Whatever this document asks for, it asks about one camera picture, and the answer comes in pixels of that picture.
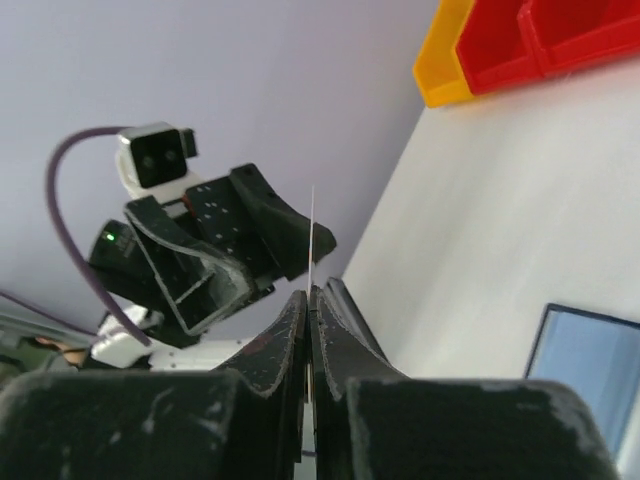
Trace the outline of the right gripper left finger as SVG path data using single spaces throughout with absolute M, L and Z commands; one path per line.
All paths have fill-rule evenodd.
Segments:
M 40 372 L 1 394 L 5 479 L 289 479 L 307 297 L 211 371 Z

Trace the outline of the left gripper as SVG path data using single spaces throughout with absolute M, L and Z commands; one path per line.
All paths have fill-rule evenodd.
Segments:
M 229 179 L 237 193 L 205 184 L 165 204 L 153 196 L 128 202 L 126 220 L 104 225 L 88 260 L 104 288 L 196 336 L 270 295 L 275 263 L 289 281 L 305 274 L 310 218 L 253 163 Z

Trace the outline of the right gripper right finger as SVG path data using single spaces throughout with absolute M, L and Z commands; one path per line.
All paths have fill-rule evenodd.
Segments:
M 321 479 L 614 479 L 591 412 L 537 380 L 412 379 L 313 288 L 308 325 Z

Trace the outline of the blue leather card holder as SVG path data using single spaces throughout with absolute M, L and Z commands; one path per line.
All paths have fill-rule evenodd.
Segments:
M 572 388 L 591 409 L 621 477 L 639 477 L 637 322 L 549 303 L 525 376 Z

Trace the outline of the yellow plastic bin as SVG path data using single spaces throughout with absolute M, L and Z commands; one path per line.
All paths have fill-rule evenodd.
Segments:
M 413 76 L 429 108 L 474 98 L 456 45 L 474 6 L 473 0 L 442 0 L 413 65 Z

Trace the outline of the middle red plastic bin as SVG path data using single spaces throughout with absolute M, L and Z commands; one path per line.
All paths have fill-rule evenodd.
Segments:
M 528 50 L 518 16 L 522 0 L 476 0 L 456 52 L 470 91 L 484 95 L 542 77 Z

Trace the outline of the red plastic bin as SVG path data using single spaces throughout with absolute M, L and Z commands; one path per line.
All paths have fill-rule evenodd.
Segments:
M 518 16 L 522 0 L 476 0 L 456 52 L 470 91 L 484 95 L 542 77 L 528 50 Z
M 546 77 L 639 52 L 639 3 L 634 0 L 526 1 L 517 22 Z

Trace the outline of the right red plastic bin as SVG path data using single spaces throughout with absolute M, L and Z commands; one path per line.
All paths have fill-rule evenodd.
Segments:
M 517 22 L 546 77 L 639 52 L 639 3 L 634 0 L 526 1 Z

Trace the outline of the aluminium frame rail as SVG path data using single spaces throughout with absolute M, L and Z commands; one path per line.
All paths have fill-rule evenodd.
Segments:
M 14 313 L 1 312 L 1 346 L 16 349 L 27 339 L 48 339 L 65 346 L 86 347 L 95 339 L 92 333 L 57 325 L 48 320 L 29 320 Z

